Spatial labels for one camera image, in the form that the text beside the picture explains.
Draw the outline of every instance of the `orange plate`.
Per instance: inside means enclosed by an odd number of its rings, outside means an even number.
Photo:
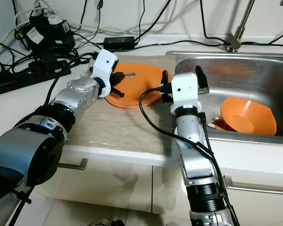
[[[271,109],[238,97],[228,97],[221,105],[225,122],[240,133],[275,135],[277,124]]]
[[[123,98],[111,93],[106,100],[116,107],[133,108],[138,107],[140,96],[150,88],[156,88],[161,83],[163,68],[145,64],[118,64],[114,72],[131,73],[134,77],[125,77],[114,87],[125,94]],[[161,98],[159,92],[151,92],[142,101],[142,105],[150,105]]]

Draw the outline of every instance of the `countertop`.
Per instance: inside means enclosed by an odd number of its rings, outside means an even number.
[[[102,37],[102,35],[99,35],[98,41],[100,41]],[[141,41],[140,44],[154,43],[156,40],[168,42],[174,41],[174,39],[175,37],[172,35],[149,35]],[[87,46],[82,49],[80,53],[90,50],[96,50],[96,48]],[[224,52],[224,48],[222,47],[205,47],[180,43],[170,46],[141,48],[135,51],[118,54],[152,56],[165,55],[165,53],[170,50]],[[283,53],[283,47],[242,46],[240,52]],[[77,78],[80,74],[85,74],[87,69],[88,65],[80,65],[72,69],[71,75],[60,78],[52,92],[52,98],[66,86],[69,80]],[[52,81],[46,81],[0,95],[0,136],[11,129],[20,119],[33,112],[44,103],[51,84]],[[211,140],[211,146],[220,167],[283,173],[283,145]],[[155,166],[172,166],[178,164],[176,154],[167,157],[150,153],[137,153],[80,145],[65,145],[63,148],[63,156],[67,155],[77,158],[124,161]]]

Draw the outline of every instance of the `beige cloth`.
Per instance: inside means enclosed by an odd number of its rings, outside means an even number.
[[[175,59],[169,56],[119,56],[119,63],[150,64],[162,67],[172,75],[175,72]],[[171,132],[170,105],[162,104],[160,99],[144,107],[144,110],[154,124]],[[66,144],[171,154],[171,138],[153,129],[139,108],[118,108],[103,98],[99,98],[85,111],[68,134]]]

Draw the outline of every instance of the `orange bowl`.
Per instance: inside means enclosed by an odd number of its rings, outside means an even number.
[[[255,101],[228,97],[221,105],[225,122],[240,133],[275,135],[277,124],[271,109]]]

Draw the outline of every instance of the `cabinet door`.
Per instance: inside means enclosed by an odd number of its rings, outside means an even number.
[[[60,162],[80,160],[63,156]],[[151,183],[152,166],[89,159],[85,170],[66,170],[56,198],[150,211]]]
[[[234,184],[283,187],[283,174],[221,169]],[[283,226],[283,195],[228,190],[241,226]],[[190,205],[177,168],[153,168],[153,212],[189,218]]]

